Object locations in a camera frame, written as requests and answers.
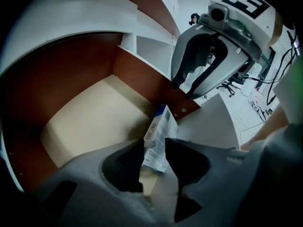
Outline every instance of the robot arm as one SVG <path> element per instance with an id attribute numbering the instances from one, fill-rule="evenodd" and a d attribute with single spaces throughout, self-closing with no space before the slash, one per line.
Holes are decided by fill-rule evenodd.
<path id="1" fill-rule="evenodd" d="M 171 63 L 174 89 L 180 87 L 188 73 L 206 66 L 212 57 L 215 60 L 194 81 L 187 98 L 195 99 L 207 94 L 234 73 L 246 73 L 259 60 L 274 33 L 275 18 L 269 16 L 262 24 L 258 18 L 272 14 L 274 8 L 262 0 L 253 0 L 253 4 L 256 1 L 262 4 L 262 9 L 258 11 L 260 7 L 253 5 L 256 10 L 251 13 L 249 1 L 215 1 L 209 6 L 208 14 L 201 15 L 197 25 L 181 34 Z"/>

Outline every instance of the person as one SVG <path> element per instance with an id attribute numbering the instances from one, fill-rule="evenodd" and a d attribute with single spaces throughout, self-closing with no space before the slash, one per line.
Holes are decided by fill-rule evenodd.
<path id="1" fill-rule="evenodd" d="M 258 140 L 265 140 L 271 133 L 286 127 L 288 120 L 281 105 L 273 111 L 271 116 L 262 126 L 262 128 L 245 144 L 241 145 L 241 150 L 250 150 L 251 145 Z"/>
<path id="2" fill-rule="evenodd" d="M 193 13 L 191 16 L 191 21 L 189 21 L 190 25 L 196 24 L 198 22 L 198 19 L 200 18 L 200 15 L 198 15 L 197 13 Z"/>

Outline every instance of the white wall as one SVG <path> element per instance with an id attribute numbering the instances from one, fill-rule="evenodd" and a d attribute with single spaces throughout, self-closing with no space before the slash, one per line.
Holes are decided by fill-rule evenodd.
<path id="1" fill-rule="evenodd" d="M 137 37 L 137 54 L 168 75 L 173 45 Z"/>
<path id="2" fill-rule="evenodd" d="M 175 19 L 180 33 L 189 29 L 191 26 L 188 24 L 190 16 L 193 13 L 199 15 L 207 13 L 209 0 L 178 0 L 179 12 Z"/>
<path id="3" fill-rule="evenodd" d="M 129 0 L 34 0 L 11 30 L 0 74 L 27 53 L 51 41 L 85 32 L 132 33 L 137 5 Z"/>

